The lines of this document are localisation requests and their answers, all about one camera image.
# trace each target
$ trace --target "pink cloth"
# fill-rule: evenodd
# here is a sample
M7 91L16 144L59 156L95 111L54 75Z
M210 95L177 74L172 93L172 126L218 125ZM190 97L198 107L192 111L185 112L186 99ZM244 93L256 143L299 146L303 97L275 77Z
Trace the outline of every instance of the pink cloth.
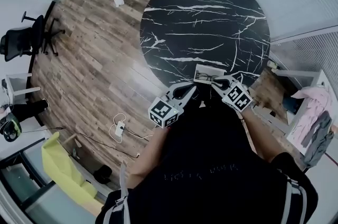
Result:
M304 87L292 95L292 97L309 99L303 116L290 133L295 144L302 146L301 142L323 111L327 110L332 118L332 97L329 88L320 85Z

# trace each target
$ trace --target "round table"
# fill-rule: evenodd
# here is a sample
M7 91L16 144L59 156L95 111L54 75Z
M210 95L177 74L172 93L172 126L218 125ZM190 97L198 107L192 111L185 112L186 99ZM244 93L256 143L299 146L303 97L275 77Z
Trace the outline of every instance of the round table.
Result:
M196 64L204 64L249 87L266 66L270 34L256 0L150 0L140 44L167 86L192 81Z

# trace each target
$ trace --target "eyeglasses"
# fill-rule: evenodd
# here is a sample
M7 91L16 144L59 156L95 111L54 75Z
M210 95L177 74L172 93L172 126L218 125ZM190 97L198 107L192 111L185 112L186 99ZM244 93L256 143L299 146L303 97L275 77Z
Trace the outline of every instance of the eyeglasses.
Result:
M218 78L219 76L210 76L206 73L196 73L196 79L200 80L206 80L213 82L215 78Z

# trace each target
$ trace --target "wooden floor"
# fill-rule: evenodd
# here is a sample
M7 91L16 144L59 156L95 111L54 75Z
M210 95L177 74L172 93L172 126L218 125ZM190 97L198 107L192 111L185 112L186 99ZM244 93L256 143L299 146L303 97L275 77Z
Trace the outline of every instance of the wooden floor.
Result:
M125 133L123 142L116 143L108 135L112 119L124 113L128 129L142 137L151 135L154 124L148 119L147 109L166 87L147 67L140 51L139 26L149 0L124 1L125 5L119 8L114 6L114 0L58 1L48 24L57 17L60 28L66 31L54 40L59 56L51 52L37 55L31 83L42 88L33 94L33 100L46 98L50 104L40 116L48 127L81 132L136 156L148 138ZM269 103L285 118L280 104L284 91L270 72L264 71L253 88L260 101ZM280 132L274 130L273 134L294 153ZM62 130L60 135L62 141L72 133ZM110 187L117 188L121 162L130 165L134 159L84 136L77 139L89 158L111 167Z

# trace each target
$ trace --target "white marker cube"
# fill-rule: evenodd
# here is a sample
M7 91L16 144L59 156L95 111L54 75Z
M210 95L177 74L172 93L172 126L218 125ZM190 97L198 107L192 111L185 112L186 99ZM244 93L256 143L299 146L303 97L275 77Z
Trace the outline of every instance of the white marker cube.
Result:
M176 108L158 97L156 97L152 105L148 108L150 120L154 121L161 128L177 121L179 113L180 112Z
M235 85L222 101L234 109L242 112L252 102L251 96L244 90L242 85Z

